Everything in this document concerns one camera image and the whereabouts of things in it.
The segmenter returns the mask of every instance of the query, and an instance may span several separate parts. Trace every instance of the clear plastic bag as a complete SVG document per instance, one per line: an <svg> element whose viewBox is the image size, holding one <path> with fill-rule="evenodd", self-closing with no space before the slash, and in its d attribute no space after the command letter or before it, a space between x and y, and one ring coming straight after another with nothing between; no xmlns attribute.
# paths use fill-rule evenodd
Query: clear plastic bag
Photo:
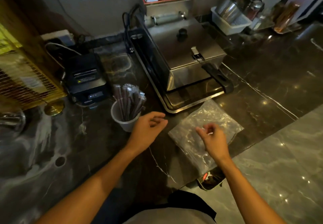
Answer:
<svg viewBox="0 0 323 224"><path fill-rule="evenodd" d="M200 175L215 168L216 163L205 151L204 143L196 133L195 127L202 127L211 122L218 124L224 130L228 144L238 132L244 129L210 99L168 133L196 166Z"/></svg>

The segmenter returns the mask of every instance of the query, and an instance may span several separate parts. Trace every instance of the plastic cup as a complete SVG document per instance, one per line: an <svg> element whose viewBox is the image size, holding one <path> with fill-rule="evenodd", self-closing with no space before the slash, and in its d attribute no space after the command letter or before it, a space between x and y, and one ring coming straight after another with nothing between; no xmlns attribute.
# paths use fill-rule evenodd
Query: plastic cup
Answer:
<svg viewBox="0 0 323 224"><path fill-rule="evenodd" d="M132 132L133 126L135 125L135 122L138 120L141 112L133 119L127 122L123 122L120 112L120 107L118 101L115 101L115 103L111 107L111 116L112 119L117 122L124 131L126 132Z"/></svg>

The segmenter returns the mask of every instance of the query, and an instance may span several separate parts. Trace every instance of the white plastic basket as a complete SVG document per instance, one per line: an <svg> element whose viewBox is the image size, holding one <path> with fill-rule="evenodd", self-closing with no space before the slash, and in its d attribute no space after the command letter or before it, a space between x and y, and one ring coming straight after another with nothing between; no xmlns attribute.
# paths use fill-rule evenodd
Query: white plastic basket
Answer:
<svg viewBox="0 0 323 224"><path fill-rule="evenodd" d="M241 14L231 25L216 13L216 6L211 8L212 21L222 30L225 35L237 34L251 25L251 21L245 15Z"/></svg>

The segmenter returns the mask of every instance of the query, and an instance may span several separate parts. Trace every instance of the countertop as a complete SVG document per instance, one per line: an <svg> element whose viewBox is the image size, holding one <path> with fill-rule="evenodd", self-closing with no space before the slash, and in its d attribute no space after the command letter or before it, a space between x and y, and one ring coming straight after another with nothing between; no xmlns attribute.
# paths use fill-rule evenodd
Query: countertop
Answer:
<svg viewBox="0 0 323 224"><path fill-rule="evenodd" d="M244 127L229 145L232 157L272 135L323 103L323 26L278 35L224 37L204 25L228 56L222 71L235 90L215 98ZM146 111L163 107L135 55L122 43L93 50L112 83L139 85ZM24 133L0 148L0 215L4 223L31 223L108 162L129 133L110 114L113 99L81 108L65 98L55 117L43 108L27 111ZM180 120L200 105L167 114L169 123L156 141L126 169L109 198L124 211L132 202L152 203L199 177L197 170L168 136Z"/></svg>

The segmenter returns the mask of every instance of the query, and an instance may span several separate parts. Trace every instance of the marble floor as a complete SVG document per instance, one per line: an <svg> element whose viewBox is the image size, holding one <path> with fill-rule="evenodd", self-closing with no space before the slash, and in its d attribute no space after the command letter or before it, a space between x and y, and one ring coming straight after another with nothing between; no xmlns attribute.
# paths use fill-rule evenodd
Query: marble floor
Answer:
<svg viewBox="0 0 323 224"><path fill-rule="evenodd" d="M323 105L236 156L234 162L287 223L322 223ZM186 190L217 212L217 223L244 223L226 180L211 191Z"/></svg>

